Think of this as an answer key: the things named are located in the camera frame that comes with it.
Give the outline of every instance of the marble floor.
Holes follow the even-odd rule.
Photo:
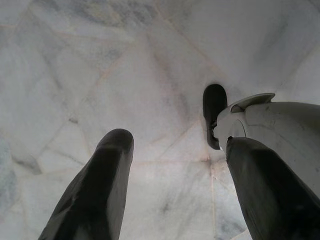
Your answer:
[[[120,240],[250,240],[202,94],[320,104],[317,0],[1,0],[0,240],[34,240],[114,128],[135,152]]]

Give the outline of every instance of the floor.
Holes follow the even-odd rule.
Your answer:
[[[318,0],[1,0],[0,240],[34,240],[114,128],[120,240],[250,240],[202,93],[320,104]]]

